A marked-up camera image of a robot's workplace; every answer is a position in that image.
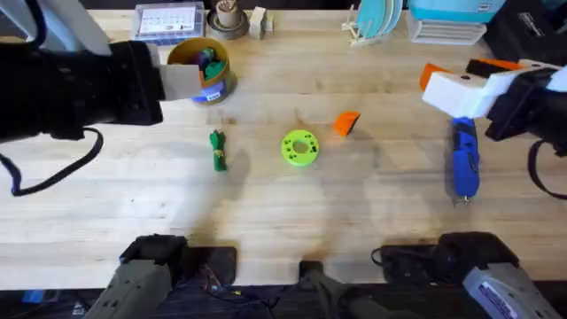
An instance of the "wooden tabletop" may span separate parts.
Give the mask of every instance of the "wooden tabletop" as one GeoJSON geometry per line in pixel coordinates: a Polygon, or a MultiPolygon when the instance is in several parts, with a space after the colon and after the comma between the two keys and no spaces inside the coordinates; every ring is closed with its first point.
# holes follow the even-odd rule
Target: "wooden tabletop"
{"type": "MultiPolygon", "coordinates": [[[[129,38],[132,12],[91,13],[113,41],[129,38]]],[[[99,157],[29,197],[12,198],[1,174],[0,289],[106,286],[122,251],[152,233],[235,246],[237,284],[294,283],[302,258],[325,261],[344,282],[378,282],[372,249],[468,230],[498,235],[533,279],[567,279],[566,206],[528,177],[532,136],[495,143],[478,121],[478,195],[457,207],[447,195],[448,118],[422,102],[418,78],[427,62],[463,72],[486,48],[412,44],[401,20],[389,41],[350,49],[346,12],[273,13],[264,41],[223,42],[238,85],[219,105],[168,102],[153,127],[98,125],[99,157]],[[362,116],[344,139],[332,123],[346,110],[362,116]],[[311,167],[282,158],[281,139],[295,128],[321,144],[311,167]],[[213,169],[214,129],[228,138],[226,173],[213,169]]],[[[160,49],[164,61],[170,50],[160,49]]],[[[93,141],[40,136],[0,151],[30,185],[93,141]]],[[[567,190],[566,168],[542,150],[550,188],[567,190]]]]}

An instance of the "black cord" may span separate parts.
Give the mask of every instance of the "black cord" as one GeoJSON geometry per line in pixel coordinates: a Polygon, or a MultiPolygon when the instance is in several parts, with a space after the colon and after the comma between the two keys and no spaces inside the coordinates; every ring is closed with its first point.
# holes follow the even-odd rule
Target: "black cord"
{"type": "Polygon", "coordinates": [[[38,191],[43,191],[43,190],[53,186],[54,184],[60,182],[61,180],[63,180],[64,178],[66,178],[67,176],[72,174],[73,172],[77,171],[79,168],[84,167],[85,165],[89,164],[100,153],[100,151],[103,148],[103,144],[105,143],[105,140],[103,138],[103,135],[98,130],[96,130],[94,128],[83,128],[83,130],[89,131],[89,132],[94,132],[95,134],[97,134],[97,140],[95,141],[95,144],[92,146],[90,151],[85,156],[78,159],[77,161],[75,161],[74,163],[69,165],[68,167],[61,169],[59,172],[57,172],[52,177],[46,179],[45,181],[43,181],[41,183],[38,183],[35,186],[28,187],[26,189],[20,188],[21,172],[19,171],[19,168],[16,166],[16,164],[14,164],[12,162],[11,159],[0,154],[0,162],[8,170],[8,173],[10,173],[10,176],[12,177],[12,195],[15,196],[15,197],[20,197],[20,196],[33,194],[33,193],[36,193],[38,191]]]}
{"type": "Polygon", "coordinates": [[[372,260],[372,262],[374,262],[375,265],[377,265],[378,267],[383,268],[384,265],[382,264],[382,261],[378,261],[376,258],[374,258],[374,255],[376,253],[378,253],[380,251],[380,248],[377,248],[375,250],[372,251],[372,253],[370,254],[370,259],[372,260]]]}
{"type": "Polygon", "coordinates": [[[567,195],[559,194],[559,193],[552,192],[552,191],[548,190],[548,188],[545,187],[545,185],[541,182],[540,177],[538,176],[538,168],[537,168],[538,152],[540,151],[540,147],[544,143],[545,142],[543,140],[538,141],[538,142],[534,143],[532,145],[532,147],[530,148],[530,152],[528,153],[528,173],[530,174],[530,177],[532,178],[533,183],[536,186],[538,186],[538,188],[540,188],[540,190],[545,191],[547,194],[551,195],[554,198],[566,200],[567,195]]]}
{"type": "Polygon", "coordinates": [[[47,25],[45,24],[45,18],[43,16],[42,8],[37,3],[37,0],[26,0],[27,8],[29,8],[32,18],[35,22],[35,28],[37,29],[35,33],[34,40],[28,43],[17,43],[8,44],[0,43],[0,48],[8,50],[37,50],[47,39],[47,25]]]}
{"type": "Polygon", "coordinates": [[[6,317],[3,317],[2,319],[17,319],[17,318],[21,318],[21,317],[26,317],[28,315],[33,314],[35,311],[37,311],[37,310],[39,310],[39,309],[41,309],[45,306],[46,306],[46,304],[41,304],[41,305],[31,309],[31,310],[22,311],[22,312],[19,312],[17,314],[14,314],[14,315],[8,315],[6,317]]]}
{"type": "Polygon", "coordinates": [[[224,301],[224,302],[228,302],[230,304],[233,304],[235,306],[250,306],[250,305],[258,305],[261,304],[264,300],[262,299],[257,299],[257,300],[251,300],[251,301],[236,301],[236,300],[229,300],[220,296],[217,296],[216,294],[209,292],[209,291],[205,291],[205,293],[217,300],[220,301],[224,301]]]}

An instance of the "orange block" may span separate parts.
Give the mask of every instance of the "orange block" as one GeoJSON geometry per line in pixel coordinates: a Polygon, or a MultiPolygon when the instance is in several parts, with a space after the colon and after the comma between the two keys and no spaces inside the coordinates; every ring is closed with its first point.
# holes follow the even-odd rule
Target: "orange block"
{"type": "Polygon", "coordinates": [[[333,129],[340,136],[346,137],[353,130],[354,124],[356,124],[359,117],[361,117],[361,114],[355,111],[341,113],[337,117],[333,129]]]}
{"type": "Polygon", "coordinates": [[[422,91],[425,91],[425,88],[427,88],[427,83],[429,83],[429,79],[431,78],[433,72],[438,72],[438,71],[452,73],[442,67],[435,66],[431,63],[426,64],[422,72],[422,77],[419,79],[419,86],[421,86],[422,91]]]}

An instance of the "blue tool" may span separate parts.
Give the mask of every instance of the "blue tool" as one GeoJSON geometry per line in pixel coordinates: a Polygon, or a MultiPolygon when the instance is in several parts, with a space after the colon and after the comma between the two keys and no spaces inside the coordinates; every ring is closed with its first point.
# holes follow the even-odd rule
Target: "blue tool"
{"type": "Polygon", "coordinates": [[[475,121],[453,119],[453,186],[456,195],[467,203],[477,194],[480,185],[479,161],[475,121]]]}

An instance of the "orange gripper part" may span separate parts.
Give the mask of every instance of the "orange gripper part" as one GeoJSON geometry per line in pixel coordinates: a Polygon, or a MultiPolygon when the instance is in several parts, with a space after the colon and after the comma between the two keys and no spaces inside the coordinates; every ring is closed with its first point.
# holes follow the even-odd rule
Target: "orange gripper part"
{"type": "Polygon", "coordinates": [[[510,71],[516,71],[524,68],[523,66],[520,66],[516,62],[510,62],[505,60],[498,60],[493,58],[477,58],[477,60],[483,63],[487,63],[489,65],[499,66],[508,69],[510,71]]]}
{"type": "Polygon", "coordinates": [[[348,133],[350,133],[351,130],[353,129],[353,126],[354,124],[356,124],[356,121],[358,120],[359,117],[361,117],[361,114],[354,111],[341,113],[337,117],[337,120],[333,125],[333,129],[340,136],[346,137],[348,133]]]}

